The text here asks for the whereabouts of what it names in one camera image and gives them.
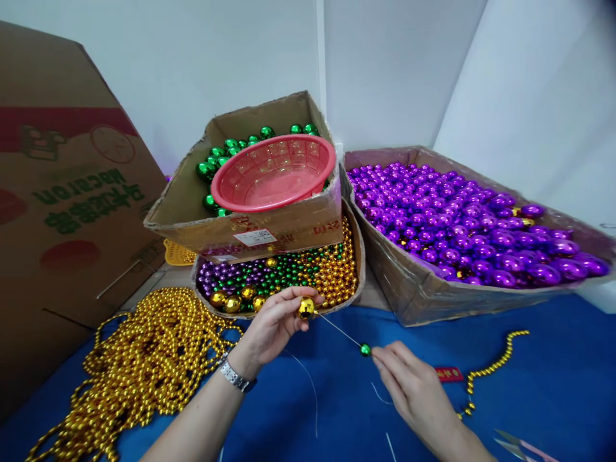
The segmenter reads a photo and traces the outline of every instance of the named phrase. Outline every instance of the loose gold bead strand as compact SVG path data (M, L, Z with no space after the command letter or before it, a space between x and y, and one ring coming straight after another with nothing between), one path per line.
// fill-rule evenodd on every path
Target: loose gold bead strand
M473 371L467 375L466 392L468 393L468 404L466 405L466 408L462 410L462 412L458 413L458 417L460 418L460 420L462 420L462 417L464 417L464 414L470 416L475 410L475 403L473 403L471 399L471 396L475 393L474 379L476 377L485 377L487 375L490 375L496 372L497 369L502 368L507 363L507 361L511 359L511 355L513 354L513 338L517 336L529 335L529 334L530 332L528 330L515 330L514 332L510 332L507 335L506 349L505 349L505 352L502 354L502 356L497 361L495 361L494 363L486 367L485 369Z
M102 340L105 325L126 319ZM71 395L71 410L32 448L26 462L54 458L118 461L118 436L148 425L155 412L175 414L188 403L201 378L216 367L234 342L221 338L237 330L232 320L210 313L193 291L167 287L150 293L134 313L112 317L94 336L83 368L91 376ZM214 355L207 358L212 349ZM39 454L51 437L52 447Z

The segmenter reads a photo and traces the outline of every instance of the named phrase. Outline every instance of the red price tag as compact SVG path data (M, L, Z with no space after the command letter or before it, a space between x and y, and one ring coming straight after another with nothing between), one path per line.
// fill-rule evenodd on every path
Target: red price tag
M434 368L441 383L464 382L464 375L458 368Z

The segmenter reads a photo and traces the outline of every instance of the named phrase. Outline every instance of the wristwatch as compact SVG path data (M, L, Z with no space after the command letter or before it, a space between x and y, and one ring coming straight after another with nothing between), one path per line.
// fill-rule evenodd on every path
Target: wristwatch
M249 382L244 377L242 377L237 372L235 372L233 368L231 367L231 365L229 364L229 362L227 361L228 355L229 353L225 352L225 354L223 354L223 357L220 359L219 371L225 376L225 378L229 382L231 382L231 385L238 388L239 391L241 391L242 393L249 392L257 384L257 379L254 379L253 381Z

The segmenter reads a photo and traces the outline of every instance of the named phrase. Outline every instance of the blue table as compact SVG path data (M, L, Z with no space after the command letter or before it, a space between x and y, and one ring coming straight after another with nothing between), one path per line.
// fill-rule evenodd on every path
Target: blue table
M356 340L386 345L402 340L434 366L463 372L497 358L507 332L529 329L514 340L511 361L476 380L477 410L469 427L500 460L516 460L497 445L493 429L521 437L561 461L614 460L616 447L616 316L577 296L495 315L403 329L394 316L350 307L330 319ZM3 460L22 461L29 449L69 410L69 396L87 378L84 345L0 429ZM376 368L357 346L324 321L287 346L310 372L318 396L318 438L310 380L290 355L265 367L247 396L225 443L223 461L434 460L371 385L389 400ZM463 383L446 384L456 410L466 404ZM169 425L156 417L119 440L122 462L137 461Z

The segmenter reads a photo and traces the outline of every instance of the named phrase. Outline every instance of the cardboard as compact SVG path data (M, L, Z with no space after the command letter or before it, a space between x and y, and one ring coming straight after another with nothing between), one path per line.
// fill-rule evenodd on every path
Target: cardboard
M355 260L357 262L357 266L355 267L355 269L357 272L357 279L359 279L359 283L357 285L357 290L355 291L355 293L346 302L340 305L337 305L333 308L328 308L325 310L320 309L319 312L322 314L327 314L330 312L338 311L338 310L341 310L342 308L352 305L355 299L359 297L359 295L361 294L366 284L366 257L365 257L366 252L364 249L364 239L361 237L361 230L359 229L357 220L355 219L355 216L353 215L353 212L351 211L351 208L348 202L344 199L342 199L342 202L343 202L342 212L344 216L346 216L346 218L348 219L349 227L351 228L351 232L353 233L352 235L353 249L355 250ZM254 318L256 315L256 313L254 312L226 313L226 312L221 312L217 308L214 308L213 306L211 306L209 300L207 300L201 294L201 292L199 292L199 289L197 289L197 284L196 284L197 277L199 275L199 269L201 268L201 265L203 264L203 260L204 260L204 257L198 257L196 261L194 262L194 265L192 267L192 272L191 272L191 287L192 287L192 290L194 290L194 293L196 294L196 296L205 304L207 309L213 313L216 313L218 316L221 316L222 318L246 319L246 320L251 320L252 318Z
M323 115L306 91L213 118L150 210L144 226L214 262L254 260L342 241L337 169L321 194L268 212L219 218L201 205L209 190L194 169L207 158L211 147L222 146L227 138L246 139L264 125L270 125L277 134L286 134L295 123L314 123L321 136L332 142ZM247 246L234 237L234 234L265 229L274 236L275 242Z
M517 199L517 205L537 203L423 146L348 152L345 155L344 168L348 171L368 164L386 166L396 161L405 165L428 164L439 172L456 170L467 180L476 180L483 187L510 193ZM612 273L601 278L586 279L581 284L526 290L448 282L437 277L421 263L419 258L415 257L414 260L412 256L377 231L355 204L355 192L348 181L346 172L342 172L341 176L343 176L343 194L349 199L364 235L366 260L374 270L392 311L396 314L400 324L405 327L533 305L557 295L569 293L579 287L602 284L614 277ZM583 251L611 262L612 267L616 264L616 241L613 238L558 210L544 207L546 213L540 220L542 225L573 229L574 240Z
M6 22L0 42L0 313L22 314L0 351L32 389L162 264L142 221L166 181L81 45Z

